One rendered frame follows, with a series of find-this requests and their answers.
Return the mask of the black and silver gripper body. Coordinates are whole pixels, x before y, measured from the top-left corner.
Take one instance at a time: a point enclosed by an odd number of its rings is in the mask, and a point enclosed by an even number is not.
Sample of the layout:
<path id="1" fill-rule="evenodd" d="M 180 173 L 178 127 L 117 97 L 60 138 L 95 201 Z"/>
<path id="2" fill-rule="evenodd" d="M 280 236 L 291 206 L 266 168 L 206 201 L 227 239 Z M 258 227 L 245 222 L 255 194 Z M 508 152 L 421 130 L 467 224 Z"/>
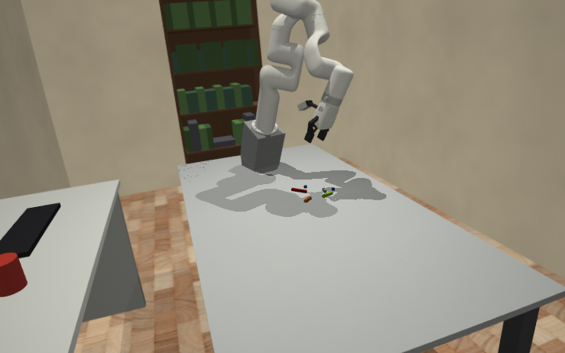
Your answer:
<path id="1" fill-rule="evenodd" d="M 336 120 L 336 116 L 339 111 L 339 106 L 331 105 L 322 100 L 318 105 L 314 115 L 312 117 L 315 118 L 318 116 L 318 121 L 315 122 L 319 130 L 330 129 L 332 128 L 334 121 Z"/>

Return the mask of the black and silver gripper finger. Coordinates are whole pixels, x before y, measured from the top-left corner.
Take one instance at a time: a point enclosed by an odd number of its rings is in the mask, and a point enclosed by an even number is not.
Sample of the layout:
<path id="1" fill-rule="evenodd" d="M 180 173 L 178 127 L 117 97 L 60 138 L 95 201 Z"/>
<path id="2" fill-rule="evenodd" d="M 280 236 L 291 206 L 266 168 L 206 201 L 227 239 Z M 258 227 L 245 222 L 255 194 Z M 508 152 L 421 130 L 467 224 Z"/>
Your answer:
<path id="1" fill-rule="evenodd" d="M 318 129 L 318 127 L 315 125 L 315 122 L 318 121 L 318 118 L 319 117 L 316 116 L 315 118 L 313 118 L 308 122 L 307 133 L 305 135 L 304 140 L 309 143 L 311 143 L 311 141 L 313 140 L 314 132 Z M 312 126 L 314 127 L 314 129 Z"/>
<path id="2" fill-rule="evenodd" d="M 319 134 L 317 135 L 317 137 L 321 140 L 324 141 L 327 131 L 329 131 L 329 129 L 324 129 L 324 130 L 320 130 Z"/>

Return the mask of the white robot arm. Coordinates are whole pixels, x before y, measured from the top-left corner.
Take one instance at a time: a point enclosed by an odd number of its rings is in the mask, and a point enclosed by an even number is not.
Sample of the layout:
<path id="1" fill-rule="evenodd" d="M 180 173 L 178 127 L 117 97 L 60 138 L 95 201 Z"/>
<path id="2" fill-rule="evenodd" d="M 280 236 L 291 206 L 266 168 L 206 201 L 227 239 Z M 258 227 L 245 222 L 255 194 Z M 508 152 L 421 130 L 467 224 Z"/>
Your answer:
<path id="1" fill-rule="evenodd" d="M 331 105 L 341 105 L 353 78 L 353 71 L 338 61 L 320 56 L 318 45 L 328 40 L 330 32 L 319 2 L 271 0 L 271 7 L 281 15 L 271 26 L 267 57 L 271 62 L 288 65 L 291 69 L 272 65 L 261 68 L 258 107 L 252 129 L 265 135 L 278 130 L 275 123 L 280 99 L 278 89 L 288 92 L 297 90 L 304 60 L 311 76 L 329 80 L 322 100 Z M 305 48 L 289 42 L 291 29 L 299 20 L 304 22 L 307 32 Z"/>

